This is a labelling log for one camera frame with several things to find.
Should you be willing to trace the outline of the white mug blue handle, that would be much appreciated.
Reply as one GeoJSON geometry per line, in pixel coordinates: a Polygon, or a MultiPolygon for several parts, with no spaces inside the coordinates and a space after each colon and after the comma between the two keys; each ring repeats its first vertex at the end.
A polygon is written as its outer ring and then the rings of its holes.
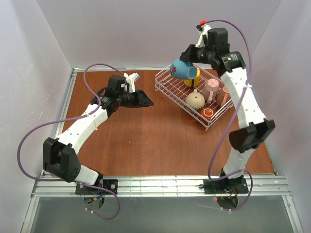
{"type": "Polygon", "coordinates": [[[195,79],[197,68],[192,63],[175,60],[170,65],[170,74],[177,79],[187,80],[195,79]]]}

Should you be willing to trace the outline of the yellow enamel mug black handle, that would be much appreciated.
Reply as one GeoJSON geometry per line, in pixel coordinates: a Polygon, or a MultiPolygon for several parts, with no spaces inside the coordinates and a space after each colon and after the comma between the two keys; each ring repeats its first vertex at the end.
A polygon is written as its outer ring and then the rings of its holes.
{"type": "Polygon", "coordinates": [[[193,89],[194,87],[196,87],[200,81],[200,75],[201,75],[201,71],[199,69],[197,69],[197,74],[196,77],[194,79],[187,79],[184,80],[184,84],[188,87],[190,87],[191,89],[193,89]]]}

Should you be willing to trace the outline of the white faceted mug pink handle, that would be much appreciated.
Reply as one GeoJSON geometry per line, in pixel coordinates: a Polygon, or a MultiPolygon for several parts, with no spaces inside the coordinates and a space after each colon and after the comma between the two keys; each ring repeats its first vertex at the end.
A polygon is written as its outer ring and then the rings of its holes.
{"type": "Polygon", "coordinates": [[[204,88],[202,90],[202,95],[208,104],[211,104],[212,101],[216,98],[218,90],[219,90],[218,80],[212,78],[206,81],[204,88]]]}

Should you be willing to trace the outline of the beige round ceramic mug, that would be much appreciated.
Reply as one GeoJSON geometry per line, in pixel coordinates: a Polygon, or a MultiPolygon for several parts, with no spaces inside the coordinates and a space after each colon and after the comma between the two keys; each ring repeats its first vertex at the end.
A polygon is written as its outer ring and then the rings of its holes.
{"type": "Polygon", "coordinates": [[[205,105],[204,96],[200,94],[197,89],[194,89],[194,91],[186,97],[186,104],[191,112],[199,111],[205,105]]]}

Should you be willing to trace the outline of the pink floral mug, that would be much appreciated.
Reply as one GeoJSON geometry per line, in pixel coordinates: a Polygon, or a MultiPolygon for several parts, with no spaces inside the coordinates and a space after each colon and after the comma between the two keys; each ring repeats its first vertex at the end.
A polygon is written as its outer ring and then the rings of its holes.
{"type": "Polygon", "coordinates": [[[223,107],[231,99],[228,88],[224,85],[216,95],[216,102],[223,107]]]}

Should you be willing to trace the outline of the dark brown glazed mug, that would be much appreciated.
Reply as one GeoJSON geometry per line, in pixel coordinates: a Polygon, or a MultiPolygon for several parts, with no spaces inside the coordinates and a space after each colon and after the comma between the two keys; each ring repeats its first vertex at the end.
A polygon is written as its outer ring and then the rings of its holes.
{"type": "Polygon", "coordinates": [[[204,117],[206,120],[211,120],[212,117],[214,116],[214,111],[211,108],[203,108],[200,111],[200,114],[202,115],[202,117],[204,117]]]}

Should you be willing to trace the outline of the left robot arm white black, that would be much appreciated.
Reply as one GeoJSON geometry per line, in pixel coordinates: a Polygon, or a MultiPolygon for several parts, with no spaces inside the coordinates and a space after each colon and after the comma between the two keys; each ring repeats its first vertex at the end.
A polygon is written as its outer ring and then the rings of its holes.
{"type": "Polygon", "coordinates": [[[98,126],[119,107],[140,108],[154,104],[143,90],[136,89],[138,79],[137,73],[111,76],[107,86],[97,92],[80,119],[55,139],[47,138],[43,143],[44,171],[68,183],[100,186],[102,174],[82,165],[78,152],[98,126]]]}

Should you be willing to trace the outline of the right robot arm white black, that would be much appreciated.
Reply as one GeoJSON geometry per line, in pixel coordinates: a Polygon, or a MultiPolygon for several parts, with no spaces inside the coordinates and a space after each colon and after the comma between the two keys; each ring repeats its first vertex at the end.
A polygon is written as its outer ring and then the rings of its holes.
{"type": "Polygon", "coordinates": [[[245,166],[251,154],[273,131],[275,122],[267,119],[256,101],[249,83],[250,68],[246,67],[241,53],[230,51],[227,29],[209,25],[198,25],[197,29],[200,32],[198,43],[189,45],[180,59],[209,64],[217,71],[228,88],[239,123],[239,130],[225,133],[229,135],[231,152],[219,178],[209,177],[199,187],[205,194],[249,193],[244,178],[245,166]]]}

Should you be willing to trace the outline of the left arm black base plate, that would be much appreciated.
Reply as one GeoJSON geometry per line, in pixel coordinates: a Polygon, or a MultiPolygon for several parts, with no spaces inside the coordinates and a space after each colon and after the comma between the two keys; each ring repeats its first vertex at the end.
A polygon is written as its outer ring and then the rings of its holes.
{"type": "MultiPolygon", "coordinates": [[[[96,186],[105,188],[115,194],[118,193],[118,184],[117,179],[104,179],[100,181],[96,186]]],[[[77,184],[75,189],[76,195],[101,195],[101,194],[110,194],[109,192],[102,191],[100,189],[90,188],[83,184],[77,184]]]]}

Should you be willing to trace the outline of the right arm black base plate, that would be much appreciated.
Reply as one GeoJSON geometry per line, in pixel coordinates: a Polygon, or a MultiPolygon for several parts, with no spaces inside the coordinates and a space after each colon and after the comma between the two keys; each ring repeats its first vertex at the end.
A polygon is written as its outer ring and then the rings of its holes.
{"type": "Polygon", "coordinates": [[[210,179],[204,179],[203,184],[198,186],[204,190],[205,194],[229,194],[233,192],[236,194],[248,194],[249,189],[244,177],[236,179],[223,179],[219,181],[212,181],[210,179]]]}

